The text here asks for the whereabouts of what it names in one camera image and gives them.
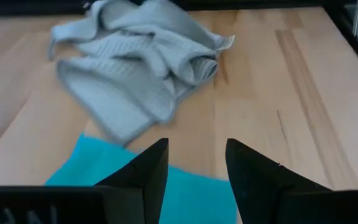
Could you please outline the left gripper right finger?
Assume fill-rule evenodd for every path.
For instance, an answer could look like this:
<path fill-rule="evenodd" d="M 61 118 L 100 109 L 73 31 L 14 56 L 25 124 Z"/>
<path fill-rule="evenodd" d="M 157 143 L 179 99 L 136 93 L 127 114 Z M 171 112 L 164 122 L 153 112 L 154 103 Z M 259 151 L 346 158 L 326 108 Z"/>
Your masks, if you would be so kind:
<path fill-rule="evenodd" d="M 242 142 L 226 142 L 229 182 L 243 223 L 273 223 L 281 196 L 326 187 L 269 159 Z"/>

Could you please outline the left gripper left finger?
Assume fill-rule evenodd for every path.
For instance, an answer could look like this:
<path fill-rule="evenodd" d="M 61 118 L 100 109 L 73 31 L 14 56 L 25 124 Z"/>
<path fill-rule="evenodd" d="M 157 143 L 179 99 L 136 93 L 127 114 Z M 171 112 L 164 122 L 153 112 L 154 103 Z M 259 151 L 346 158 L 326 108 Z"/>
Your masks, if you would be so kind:
<path fill-rule="evenodd" d="M 168 139 L 162 138 L 99 181 L 108 223 L 158 223 L 168 175 Z"/>

